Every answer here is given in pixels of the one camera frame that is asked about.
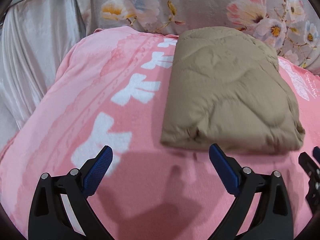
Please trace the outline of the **khaki quilted puffer jacket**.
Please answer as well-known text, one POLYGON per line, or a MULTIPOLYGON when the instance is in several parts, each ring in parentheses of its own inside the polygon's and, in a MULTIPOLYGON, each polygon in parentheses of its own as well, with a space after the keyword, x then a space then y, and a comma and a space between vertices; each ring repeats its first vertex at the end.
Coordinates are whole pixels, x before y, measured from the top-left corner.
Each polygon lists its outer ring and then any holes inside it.
POLYGON ((236 29, 206 27, 177 41, 161 143, 206 150, 286 153, 303 146, 296 96, 276 50, 236 29))

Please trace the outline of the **grey floral bed sheet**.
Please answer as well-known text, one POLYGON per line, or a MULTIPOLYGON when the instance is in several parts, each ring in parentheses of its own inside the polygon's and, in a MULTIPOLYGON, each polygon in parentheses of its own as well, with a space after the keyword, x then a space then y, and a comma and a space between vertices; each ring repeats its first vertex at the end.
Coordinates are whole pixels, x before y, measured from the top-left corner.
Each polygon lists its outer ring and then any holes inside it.
POLYGON ((77 0, 86 31, 124 25, 181 34, 224 26, 272 46, 279 56, 319 74, 319 10, 311 0, 77 0))

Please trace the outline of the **pink bow-print blanket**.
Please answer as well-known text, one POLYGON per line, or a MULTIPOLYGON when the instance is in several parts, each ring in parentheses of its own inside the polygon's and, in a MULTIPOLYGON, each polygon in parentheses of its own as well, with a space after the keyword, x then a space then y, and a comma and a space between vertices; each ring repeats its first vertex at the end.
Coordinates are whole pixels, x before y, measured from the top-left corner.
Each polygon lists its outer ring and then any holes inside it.
POLYGON ((43 173, 63 176, 108 145, 88 202, 115 239, 207 239, 233 196, 207 151, 161 144, 175 35, 100 29, 77 43, 1 159, 1 205, 23 236, 43 173))

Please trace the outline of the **grey satin curtain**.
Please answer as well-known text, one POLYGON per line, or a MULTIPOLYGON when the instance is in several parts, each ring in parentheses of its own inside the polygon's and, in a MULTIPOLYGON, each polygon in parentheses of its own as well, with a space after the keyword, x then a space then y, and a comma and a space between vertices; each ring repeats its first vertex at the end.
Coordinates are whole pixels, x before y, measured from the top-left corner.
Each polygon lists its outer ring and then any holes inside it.
POLYGON ((1 146, 24 126, 86 35, 78 0, 12 0, 1 18, 1 146))

